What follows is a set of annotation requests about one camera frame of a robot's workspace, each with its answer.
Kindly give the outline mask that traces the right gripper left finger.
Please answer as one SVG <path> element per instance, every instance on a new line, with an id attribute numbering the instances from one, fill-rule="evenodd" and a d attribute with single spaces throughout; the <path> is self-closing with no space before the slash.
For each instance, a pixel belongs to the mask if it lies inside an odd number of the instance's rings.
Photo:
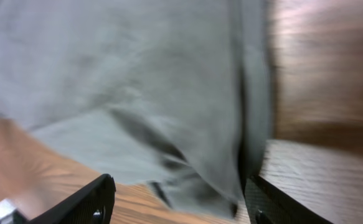
<path id="1" fill-rule="evenodd" d="M 113 177 L 103 174 L 27 224 L 110 224 L 115 192 Z"/>

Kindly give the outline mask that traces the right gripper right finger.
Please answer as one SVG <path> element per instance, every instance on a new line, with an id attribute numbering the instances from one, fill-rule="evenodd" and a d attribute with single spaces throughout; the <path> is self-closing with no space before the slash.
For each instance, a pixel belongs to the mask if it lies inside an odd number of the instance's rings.
<path id="1" fill-rule="evenodd" d="M 251 224 L 331 224 L 258 175 L 246 180 L 244 195 Z"/>

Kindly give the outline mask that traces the grey shorts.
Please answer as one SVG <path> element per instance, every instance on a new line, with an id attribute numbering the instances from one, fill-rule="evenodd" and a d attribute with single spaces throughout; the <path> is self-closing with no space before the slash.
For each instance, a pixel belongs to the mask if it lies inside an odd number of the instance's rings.
<path id="1" fill-rule="evenodd" d="M 0 118 L 233 218 L 271 134 L 265 1 L 0 0 Z"/>

